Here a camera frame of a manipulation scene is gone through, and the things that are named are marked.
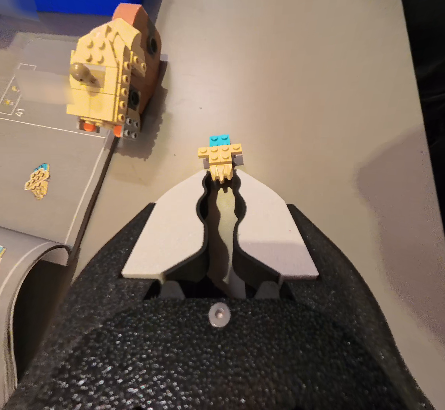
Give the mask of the tan corner toy plate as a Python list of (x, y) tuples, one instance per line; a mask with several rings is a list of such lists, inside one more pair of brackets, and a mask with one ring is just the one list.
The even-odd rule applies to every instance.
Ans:
[(220, 162), (231, 163), (233, 158), (242, 154), (241, 144), (221, 145), (220, 149)]
[(220, 162), (220, 146), (200, 147), (197, 150), (200, 159), (208, 159), (209, 164)]

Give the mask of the grey building instruction booklet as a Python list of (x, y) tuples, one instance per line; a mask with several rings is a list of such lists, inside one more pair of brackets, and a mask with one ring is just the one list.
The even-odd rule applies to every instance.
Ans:
[(66, 113), (75, 45), (18, 33), (1, 49), (1, 402), (17, 387), (13, 313), (21, 285), (40, 260), (67, 265), (112, 144)]

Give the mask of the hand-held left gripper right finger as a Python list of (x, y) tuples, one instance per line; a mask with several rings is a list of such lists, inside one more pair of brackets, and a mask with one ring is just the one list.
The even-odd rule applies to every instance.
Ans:
[(244, 282), (316, 279), (319, 272), (286, 202), (242, 170), (232, 183), (232, 267)]

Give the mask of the light grey desk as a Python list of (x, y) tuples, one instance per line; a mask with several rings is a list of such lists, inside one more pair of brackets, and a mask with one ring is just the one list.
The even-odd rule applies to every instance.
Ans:
[(113, 155), (68, 279), (228, 133), (354, 264), (444, 409), (444, 232), (401, 0), (162, 0), (156, 24), (141, 158)]

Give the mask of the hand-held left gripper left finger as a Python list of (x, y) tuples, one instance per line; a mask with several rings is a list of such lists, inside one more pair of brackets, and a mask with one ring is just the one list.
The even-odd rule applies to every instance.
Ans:
[(201, 170), (157, 200), (121, 271), (124, 278), (199, 282), (207, 275), (210, 181)]

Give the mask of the tan and brown brick model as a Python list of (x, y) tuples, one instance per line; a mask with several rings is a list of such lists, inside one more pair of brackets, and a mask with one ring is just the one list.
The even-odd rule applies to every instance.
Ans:
[(82, 36), (70, 56), (66, 113), (81, 131), (136, 140), (159, 79), (161, 38), (144, 7), (120, 3), (112, 19)]

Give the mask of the black bag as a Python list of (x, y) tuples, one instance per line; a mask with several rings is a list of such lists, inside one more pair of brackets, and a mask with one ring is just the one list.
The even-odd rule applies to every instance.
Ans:
[(402, 0), (442, 223), (445, 223), (445, 0)]

